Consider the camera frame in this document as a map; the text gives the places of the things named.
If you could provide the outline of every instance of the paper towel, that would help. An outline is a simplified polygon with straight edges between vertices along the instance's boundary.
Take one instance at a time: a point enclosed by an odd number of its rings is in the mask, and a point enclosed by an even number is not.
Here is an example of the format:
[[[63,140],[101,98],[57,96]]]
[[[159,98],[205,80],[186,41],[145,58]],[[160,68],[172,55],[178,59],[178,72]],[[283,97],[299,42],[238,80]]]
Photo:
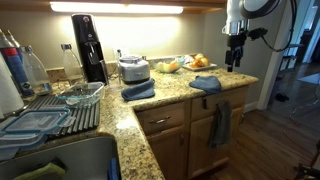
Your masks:
[[[23,107],[23,101],[16,89],[9,69],[0,54],[0,118],[3,114],[11,113]]]

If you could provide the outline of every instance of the wall outlet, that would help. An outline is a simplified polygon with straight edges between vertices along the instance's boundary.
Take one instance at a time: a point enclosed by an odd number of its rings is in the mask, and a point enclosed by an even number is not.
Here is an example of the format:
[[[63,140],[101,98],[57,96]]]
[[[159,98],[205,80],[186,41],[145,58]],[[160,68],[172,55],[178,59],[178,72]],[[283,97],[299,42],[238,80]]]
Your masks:
[[[126,47],[114,47],[113,48],[113,54],[114,54],[114,59],[115,60],[117,60],[119,58],[118,49],[121,52],[121,56],[125,56],[125,55],[129,55],[130,54],[129,49],[126,48]]]

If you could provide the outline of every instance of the black appliance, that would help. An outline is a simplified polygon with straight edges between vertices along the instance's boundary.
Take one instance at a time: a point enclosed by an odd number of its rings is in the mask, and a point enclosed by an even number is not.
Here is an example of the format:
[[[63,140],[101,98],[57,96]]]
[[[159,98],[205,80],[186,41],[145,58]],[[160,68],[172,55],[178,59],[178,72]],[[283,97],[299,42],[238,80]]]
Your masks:
[[[88,82],[108,83],[108,72],[103,58],[93,16],[72,15],[72,23],[80,59]]]

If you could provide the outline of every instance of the dish drying mat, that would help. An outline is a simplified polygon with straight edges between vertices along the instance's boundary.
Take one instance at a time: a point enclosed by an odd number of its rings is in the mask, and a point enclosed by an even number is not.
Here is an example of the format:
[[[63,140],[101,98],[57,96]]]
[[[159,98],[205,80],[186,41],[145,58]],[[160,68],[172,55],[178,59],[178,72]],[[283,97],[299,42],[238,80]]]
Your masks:
[[[45,105],[63,105],[54,95],[38,96],[32,101],[27,109],[39,109]],[[75,122],[69,127],[63,127],[55,134],[50,135],[49,139],[61,138],[88,130],[95,129],[99,125],[100,101],[89,108],[70,108],[71,116],[76,117]]]

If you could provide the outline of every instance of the small appliance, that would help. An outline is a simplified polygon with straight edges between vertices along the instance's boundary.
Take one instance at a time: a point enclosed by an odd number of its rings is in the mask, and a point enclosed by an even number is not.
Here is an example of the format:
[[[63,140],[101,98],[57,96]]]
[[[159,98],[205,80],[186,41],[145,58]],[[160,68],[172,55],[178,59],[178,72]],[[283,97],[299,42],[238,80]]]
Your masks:
[[[149,63],[141,56],[127,55],[119,58],[122,80],[126,84],[137,84],[150,79]]]
[[[80,59],[88,82],[100,81],[108,85],[108,72],[93,16],[74,14],[71,18]]]

